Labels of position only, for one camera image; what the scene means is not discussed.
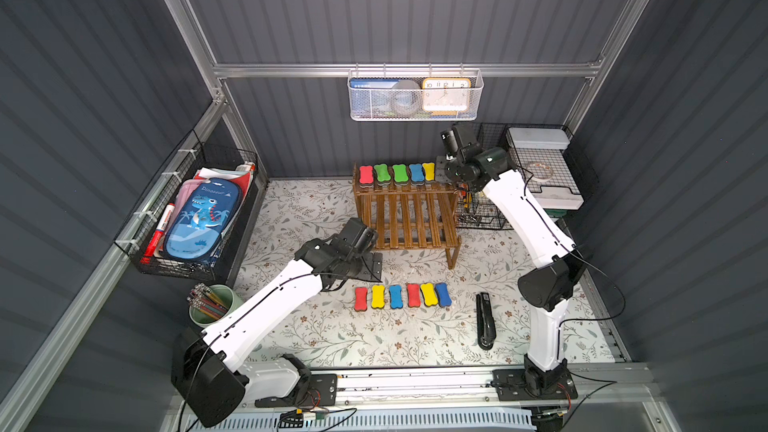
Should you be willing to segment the light blue eraser row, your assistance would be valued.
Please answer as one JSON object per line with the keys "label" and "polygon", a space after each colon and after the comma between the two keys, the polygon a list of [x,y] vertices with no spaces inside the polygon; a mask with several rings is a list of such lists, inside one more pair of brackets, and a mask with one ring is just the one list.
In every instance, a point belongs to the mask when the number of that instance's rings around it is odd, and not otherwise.
{"label": "light blue eraser row", "polygon": [[400,285],[391,285],[389,288],[390,307],[392,309],[402,309],[404,307],[402,298],[402,287]]}
{"label": "light blue eraser row", "polygon": [[414,185],[424,185],[426,183],[423,165],[420,163],[410,164],[408,166],[410,181]]}

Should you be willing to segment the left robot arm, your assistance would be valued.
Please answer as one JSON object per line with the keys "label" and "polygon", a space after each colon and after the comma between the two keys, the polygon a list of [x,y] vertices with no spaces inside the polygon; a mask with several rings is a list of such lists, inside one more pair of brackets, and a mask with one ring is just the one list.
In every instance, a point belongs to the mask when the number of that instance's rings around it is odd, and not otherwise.
{"label": "left robot arm", "polygon": [[311,372],[292,354],[249,364],[250,354],[295,309],[335,291],[349,280],[378,282],[382,255],[375,229],[349,219],[327,239],[305,242],[262,290],[206,328],[180,333],[173,344],[171,382],[204,427],[227,419],[241,404],[276,406],[313,403]]}

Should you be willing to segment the red eraser bottom row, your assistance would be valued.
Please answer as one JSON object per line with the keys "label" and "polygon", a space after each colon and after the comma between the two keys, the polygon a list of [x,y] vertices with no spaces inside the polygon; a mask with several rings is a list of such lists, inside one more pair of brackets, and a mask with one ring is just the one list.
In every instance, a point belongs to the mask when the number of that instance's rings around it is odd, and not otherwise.
{"label": "red eraser bottom row", "polygon": [[368,309],[368,289],[357,287],[354,290],[354,310],[356,312],[365,312]]}
{"label": "red eraser bottom row", "polygon": [[406,287],[407,287],[408,306],[410,308],[419,308],[421,306],[420,285],[416,283],[408,283]]}

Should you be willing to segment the yellow eraser row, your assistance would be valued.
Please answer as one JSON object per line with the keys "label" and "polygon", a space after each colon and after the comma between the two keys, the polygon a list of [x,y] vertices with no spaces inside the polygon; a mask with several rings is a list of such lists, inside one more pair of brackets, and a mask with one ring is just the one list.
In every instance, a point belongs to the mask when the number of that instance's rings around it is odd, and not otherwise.
{"label": "yellow eraser row", "polygon": [[434,162],[422,163],[422,171],[426,183],[435,181],[435,168],[436,166]]}
{"label": "yellow eraser row", "polygon": [[432,283],[421,284],[420,290],[426,307],[433,307],[439,304],[436,289]]}
{"label": "yellow eraser row", "polygon": [[371,288],[372,298],[371,307],[373,309],[383,309],[385,307],[385,293],[386,287],[383,285],[374,285]]}

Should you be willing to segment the green eraser top row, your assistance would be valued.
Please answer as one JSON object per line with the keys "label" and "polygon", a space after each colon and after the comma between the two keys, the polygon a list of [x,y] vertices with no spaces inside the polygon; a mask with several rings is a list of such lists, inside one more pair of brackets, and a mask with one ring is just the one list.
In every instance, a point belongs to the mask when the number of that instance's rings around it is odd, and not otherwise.
{"label": "green eraser top row", "polygon": [[392,166],[394,183],[397,186],[404,186],[409,183],[408,167],[405,164],[395,164]]}
{"label": "green eraser top row", "polygon": [[373,166],[375,172],[376,183],[380,186],[390,184],[392,182],[392,176],[389,172],[389,166],[387,164],[376,164]]}

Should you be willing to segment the yellow eraser bottom row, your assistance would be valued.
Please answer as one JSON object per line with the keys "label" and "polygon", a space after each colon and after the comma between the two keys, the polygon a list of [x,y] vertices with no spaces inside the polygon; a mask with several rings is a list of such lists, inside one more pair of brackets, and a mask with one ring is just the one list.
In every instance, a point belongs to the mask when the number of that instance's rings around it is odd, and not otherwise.
{"label": "yellow eraser bottom row", "polygon": [[432,283],[421,284],[420,290],[426,307],[433,307],[439,304],[436,289]]}
{"label": "yellow eraser bottom row", "polygon": [[373,309],[383,309],[385,307],[385,293],[386,287],[383,285],[374,285],[371,288],[372,298],[371,307]]}

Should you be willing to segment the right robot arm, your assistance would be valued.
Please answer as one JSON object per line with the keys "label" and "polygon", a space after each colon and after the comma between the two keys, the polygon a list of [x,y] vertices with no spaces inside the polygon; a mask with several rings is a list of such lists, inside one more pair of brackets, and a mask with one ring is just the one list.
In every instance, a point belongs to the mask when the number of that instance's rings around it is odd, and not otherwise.
{"label": "right robot arm", "polygon": [[561,324],[583,273],[575,242],[529,191],[525,173],[509,152],[483,148],[466,123],[442,131],[441,139],[447,178],[483,193],[512,225],[532,259],[534,269],[518,279],[518,289],[531,307],[530,344],[524,356],[526,391],[541,396],[560,389],[569,379]]}

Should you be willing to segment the light blue eraser top row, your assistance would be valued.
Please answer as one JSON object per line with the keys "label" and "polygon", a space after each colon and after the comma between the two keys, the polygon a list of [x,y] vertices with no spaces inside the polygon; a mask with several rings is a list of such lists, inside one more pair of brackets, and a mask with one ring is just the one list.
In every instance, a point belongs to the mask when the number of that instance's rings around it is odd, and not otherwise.
{"label": "light blue eraser top row", "polygon": [[424,185],[426,183],[423,165],[420,163],[410,164],[408,166],[410,181],[414,185]]}

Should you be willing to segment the light blue eraser bottom row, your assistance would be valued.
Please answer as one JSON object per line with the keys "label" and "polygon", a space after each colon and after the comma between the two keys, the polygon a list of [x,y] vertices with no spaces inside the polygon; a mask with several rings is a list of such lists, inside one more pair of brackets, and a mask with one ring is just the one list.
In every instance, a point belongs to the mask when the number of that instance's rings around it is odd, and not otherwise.
{"label": "light blue eraser bottom row", "polygon": [[391,285],[389,288],[390,307],[392,309],[402,309],[404,307],[402,298],[402,287],[400,285]]}

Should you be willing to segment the yellow eraser top row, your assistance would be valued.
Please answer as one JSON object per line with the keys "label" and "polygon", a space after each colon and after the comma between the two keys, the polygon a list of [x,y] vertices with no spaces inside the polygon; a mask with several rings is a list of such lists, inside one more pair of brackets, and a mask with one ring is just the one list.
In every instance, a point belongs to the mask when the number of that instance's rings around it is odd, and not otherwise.
{"label": "yellow eraser top row", "polygon": [[435,168],[436,166],[434,162],[422,163],[422,171],[426,183],[435,181]]}

